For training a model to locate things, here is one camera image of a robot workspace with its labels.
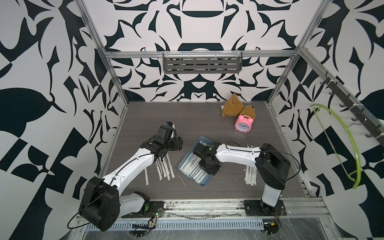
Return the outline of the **white straw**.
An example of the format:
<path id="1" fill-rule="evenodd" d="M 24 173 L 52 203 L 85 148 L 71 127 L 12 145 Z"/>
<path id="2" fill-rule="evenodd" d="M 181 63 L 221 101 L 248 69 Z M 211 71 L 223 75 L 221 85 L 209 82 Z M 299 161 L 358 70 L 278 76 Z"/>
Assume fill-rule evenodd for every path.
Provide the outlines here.
<path id="1" fill-rule="evenodd" d="M 191 154 L 182 164 L 180 167 L 180 171 L 185 174 L 186 176 L 189 176 L 191 172 L 194 171 L 197 164 L 200 162 L 201 158 L 198 156 Z"/>
<path id="2" fill-rule="evenodd" d="M 197 184 L 200 184 L 202 182 L 202 180 L 205 178 L 205 176 L 207 175 L 207 172 L 203 169 L 197 169 L 193 175 L 191 175 L 191 179 L 197 183 Z"/>

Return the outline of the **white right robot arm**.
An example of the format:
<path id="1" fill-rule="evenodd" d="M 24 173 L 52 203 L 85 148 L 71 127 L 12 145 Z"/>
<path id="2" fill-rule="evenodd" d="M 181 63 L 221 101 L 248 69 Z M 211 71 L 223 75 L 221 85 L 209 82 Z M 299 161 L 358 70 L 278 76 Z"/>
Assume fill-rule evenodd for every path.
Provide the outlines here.
<path id="1" fill-rule="evenodd" d="M 197 144 L 193 153 L 201 159 L 200 167 L 213 176 L 220 169 L 221 163 L 255 167 L 265 183 L 261 207 L 276 207 L 291 168 L 290 161 L 270 144 L 245 148 L 214 142 L 207 146 Z"/>

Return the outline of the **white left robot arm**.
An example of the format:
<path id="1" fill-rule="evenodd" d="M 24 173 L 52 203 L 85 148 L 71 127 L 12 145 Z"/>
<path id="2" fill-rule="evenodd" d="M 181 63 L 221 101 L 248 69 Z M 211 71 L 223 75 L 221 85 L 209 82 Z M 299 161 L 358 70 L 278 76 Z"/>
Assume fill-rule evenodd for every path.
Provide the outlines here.
<path id="1" fill-rule="evenodd" d="M 77 214 L 104 232 L 120 217 L 146 213 L 150 201 L 147 195 L 134 192 L 124 197 L 123 191 L 147 167 L 169 151 L 180 151 L 182 147 L 183 140 L 177 135 L 175 125 L 172 122 L 161 125 L 157 134 L 143 142 L 120 167 L 88 181 Z"/>

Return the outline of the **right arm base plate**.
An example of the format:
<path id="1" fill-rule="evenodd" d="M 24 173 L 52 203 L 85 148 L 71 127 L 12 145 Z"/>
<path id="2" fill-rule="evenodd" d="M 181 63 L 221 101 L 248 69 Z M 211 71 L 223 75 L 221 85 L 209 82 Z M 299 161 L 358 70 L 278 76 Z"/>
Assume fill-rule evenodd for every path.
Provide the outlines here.
<path id="1" fill-rule="evenodd" d="M 271 207 L 261 200 L 244 200 L 244 209 L 245 213 L 248 217 L 251 216 L 270 216 L 273 217 L 276 214 L 278 216 L 286 216 L 287 211 L 282 200 L 278 200 L 277 205 L 275 207 Z"/>

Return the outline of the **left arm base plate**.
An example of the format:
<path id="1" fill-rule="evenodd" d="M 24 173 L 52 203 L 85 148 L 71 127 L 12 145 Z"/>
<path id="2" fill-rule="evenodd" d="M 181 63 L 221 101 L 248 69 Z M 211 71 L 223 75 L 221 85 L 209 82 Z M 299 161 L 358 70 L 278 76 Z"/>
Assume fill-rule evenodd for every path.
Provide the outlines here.
<path id="1" fill-rule="evenodd" d="M 146 203 L 139 212 L 123 215 L 122 218 L 149 218 L 153 214 L 158 214 L 158 216 L 161 217 L 164 213 L 164 205 L 164 201 L 150 201 Z"/>

